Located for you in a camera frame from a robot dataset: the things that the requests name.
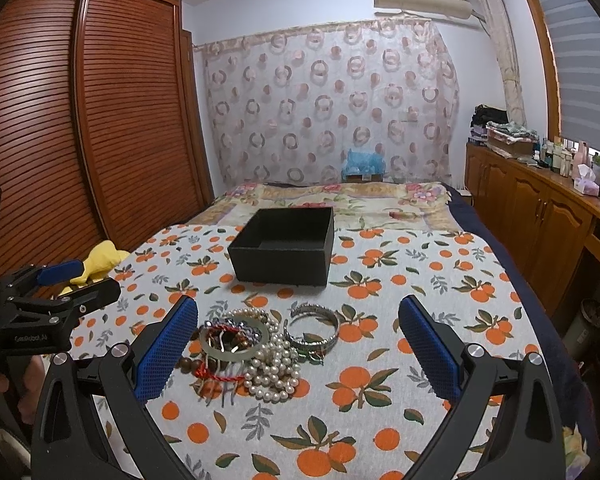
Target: orange print tablecloth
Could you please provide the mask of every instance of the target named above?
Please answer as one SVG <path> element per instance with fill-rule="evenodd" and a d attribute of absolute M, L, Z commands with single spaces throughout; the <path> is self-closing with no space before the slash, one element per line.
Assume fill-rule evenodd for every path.
<path fill-rule="evenodd" d="M 449 408 L 432 392 L 397 323 L 416 294 L 437 320 L 491 354 L 522 358 L 538 341 L 490 247 L 471 234 L 337 229 L 326 288 L 239 283 L 226 253 L 232 226 L 174 226 L 150 238 L 110 274 L 122 294 L 82 320 L 72 356 L 101 355 L 133 340 L 175 301 L 196 299 L 199 320 L 245 305 L 281 319 L 296 302 L 340 313 L 340 340 L 324 366 L 304 364 L 294 398 L 272 404 L 244 388 L 222 393 L 174 370 L 147 409 L 196 480 L 400 480 Z M 199 351 L 192 343 L 185 356 Z M 493 398 L 459 472 L 471 471 L 497 414 Z M 121 466 L 138 474 L 104 399 L 96 402 Z"/>

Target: human hand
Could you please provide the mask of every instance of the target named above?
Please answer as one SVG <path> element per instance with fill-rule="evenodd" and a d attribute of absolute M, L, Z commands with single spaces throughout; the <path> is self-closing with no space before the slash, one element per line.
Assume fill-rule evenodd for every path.
<path fill-rule="evenodd" d="M 24 395 L 18 402 L 18 410 L 25 424 L 33 424 L 36 417 L 36 408 L 40 391 L 45 382 L 45 367 L 42 364 L 42 359 L 39 355 L 31 357 L 31 362 L 24 372 L 22 383 L 26 389 Z M 9 389 L 9 380 L 5 375 L 0 373 L 0 393 L 4 393 Z"/>

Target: trash can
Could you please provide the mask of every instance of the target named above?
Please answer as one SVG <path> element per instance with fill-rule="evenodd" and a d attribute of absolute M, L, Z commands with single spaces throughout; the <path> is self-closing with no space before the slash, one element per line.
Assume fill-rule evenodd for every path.
<path fill-rule="evenodd" d="M 562 338 L 562 342 L 569 355 L 578 361 L 599 338 L 600 302 L 593 298 L 586 298 L 580 303 L 580 309 Z"/>

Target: yellow plush toy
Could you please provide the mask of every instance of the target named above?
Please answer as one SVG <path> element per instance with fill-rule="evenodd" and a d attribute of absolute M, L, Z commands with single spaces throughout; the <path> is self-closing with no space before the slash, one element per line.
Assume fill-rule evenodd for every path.
<path fill-rule="evenodd" d="M 116 265 L 125 260 L 130 253 L 119 251 L 111 240 L 104 240 L 97 244 L 90 252 L 87 259 L 83 261 L 84 272 L 81 276 L 71 280 L 72 286 L 66 286 L 60 296 L 73 292 L 78 288 L 87 284 L 87 280 L 91 283 L 96 283 L 107 277 L 108 273 Z"/>

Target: navy blue bedding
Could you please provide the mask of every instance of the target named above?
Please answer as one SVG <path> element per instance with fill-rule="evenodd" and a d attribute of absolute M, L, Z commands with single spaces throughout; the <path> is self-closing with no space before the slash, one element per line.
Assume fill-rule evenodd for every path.
<path fill-rule="evenodd" d="M 507 250 L 478 218 L 475 209 L 468 205 L 455 189 L 449 186 L 446 188 L 452 197 L 448 204 L 449 209 L 462 230 L 483 238 L 490 245 L 509 276 L 540 343 L 549 375 L 554 384 L 562 425 L 573 429 L 577 424 L 587 442 L 587 454 L 593 456 L 600 448 L 600 440 L 596 431 L 591 395 L 580 378 L 576 363 L 567 354 L 551 320 L 545 314 L 540 301 L 520 274 Z"/>

